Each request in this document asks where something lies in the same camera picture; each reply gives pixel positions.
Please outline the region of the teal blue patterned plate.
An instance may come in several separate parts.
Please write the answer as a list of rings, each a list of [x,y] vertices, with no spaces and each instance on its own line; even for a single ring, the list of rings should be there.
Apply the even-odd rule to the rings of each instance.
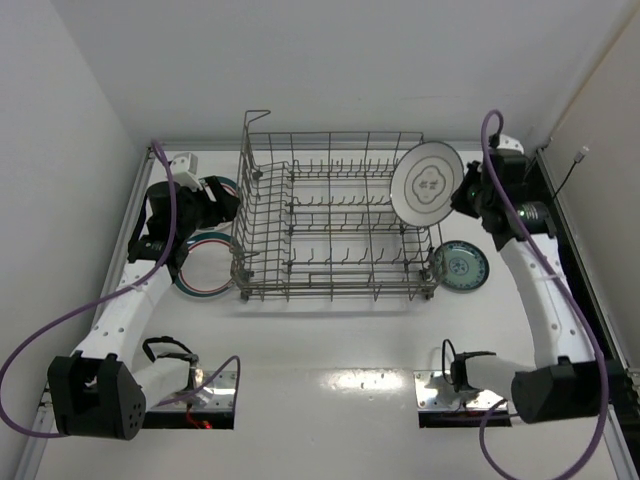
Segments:
[[[457,293],[481,288],[490,274],[489,261],[477,246],[463,240],[452,240],[435,250],[435,263],[441,276],[441,285]]]

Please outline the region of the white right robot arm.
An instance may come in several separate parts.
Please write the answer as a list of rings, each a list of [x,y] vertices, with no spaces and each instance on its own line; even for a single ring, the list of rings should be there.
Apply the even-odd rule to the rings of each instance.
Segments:
[[[601,391],[606,367],[573,308],[557,229],[547,206],[529,191],[526,164],[517,150],[490,149],[488,159],[469,163],[451,205],[480,219],[506,263],[529,323],[534,364],[489,351],[457,353],[450,380],[455,391],[488,389],[512,401],[527,424],[593,417],[608,398]]]

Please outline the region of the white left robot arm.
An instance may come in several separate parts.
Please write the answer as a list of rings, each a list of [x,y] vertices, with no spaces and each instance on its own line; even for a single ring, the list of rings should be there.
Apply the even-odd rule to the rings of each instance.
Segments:
[[[196,231],[232,221],[239,204],[216,176],[195,190],[167,181],[147,189],[127,245],[125,293],[107,302],[71,355],[55,357],[48,368],[60,434],[130,440],[149,410],[203,403],[212,380],[202,378],[198,355],[170,336],[142,335],[178,280]]]

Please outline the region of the white plate with grey pattern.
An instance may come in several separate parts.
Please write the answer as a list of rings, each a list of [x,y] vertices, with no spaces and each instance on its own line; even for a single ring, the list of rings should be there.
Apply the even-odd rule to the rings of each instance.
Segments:
[[[458,152],[449,144],[429,141],[408,150],[397,163],[390,199],[399,219],[413,227],[429,227],[451,212],[451,197],[464,178]]]

